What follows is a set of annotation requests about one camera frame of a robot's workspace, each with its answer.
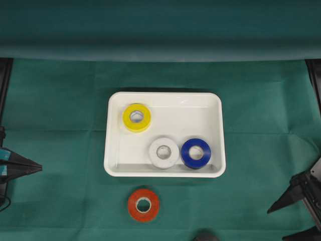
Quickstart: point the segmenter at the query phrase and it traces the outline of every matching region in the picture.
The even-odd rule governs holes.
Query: green backdrop
[[[108,98],[121,90],[208,91],[223,105],[227,169],[216,179],[121,178],[103,168]],[[5,146],[43,165],[10,183],[1,240],[280,240],[313,226],[303,204],[270,215],[290,177],[320,155],[304,61],[117,63],[16,59]],[[160,197],[151,223],[127,212],[132,191]]]
[[[320,0],[11,0],[0,56],[113,61],[321,57]]]

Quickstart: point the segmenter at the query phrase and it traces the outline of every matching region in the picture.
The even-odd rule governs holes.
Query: red tape roll
[[[150,204],[149,210],[146,212],[137,209],[140,200],[147,200]],[[159,199],[157,195],[145,188],[134,191],[128,199],[128,212],[130,216],[138,222],[152,221],[158,214]]]

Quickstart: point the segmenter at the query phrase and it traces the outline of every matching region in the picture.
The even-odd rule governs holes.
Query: blue tape roll
[[[190,148],[193,146],[198,146],[198,147],[202,148],[203,156],[201,157],[201,159],[194,160],[190,156],[189,151],[190,151]],[[197,138],[189,139],[182,146],[181,156],[182,156],[182,160],[186,166],[188,166],[189,168],[193,168],[193,169],[200,169],[200,168],[204,167],[209,162],[209,160],[211,158],[211,148],[205,141],[203,141],[201,139],[197,139]]]

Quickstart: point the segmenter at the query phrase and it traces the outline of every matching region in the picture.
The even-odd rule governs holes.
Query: white plastic tray
[[[151,113],[149,128],[129,131],[122,113],[133,103],[146,105]],[[208,143],[212,155],[198,170],[184,165],[181,158],[166,170],[152,165],[148,148],[153,140],[168,137],[181,149],[190,138]],[[117,92],[108,103],[104,167],[111,176],[127,177],[218,177],[225,171],[222,104],[212,93]]]

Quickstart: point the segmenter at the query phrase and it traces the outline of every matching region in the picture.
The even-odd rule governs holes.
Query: tape roll hole
[[[156,154],[162,160],[166,160],[171,156],[172,151],[168,146],[162,145],[157,148]]]
[[[147,213],[151,208],[150,199],[147,197],[141,197],[136,202],[136,209],[140,213]]]
[[[139,110],[135,110],[132,113],[130,113],[129,116],[131,122],[133,123],[139,123],[144,119],[144,114],[140,112]]]
[[[200,160],[204,156],[204,151],[199,146],[192,146],[189,150],[189,155],[193,160]]]

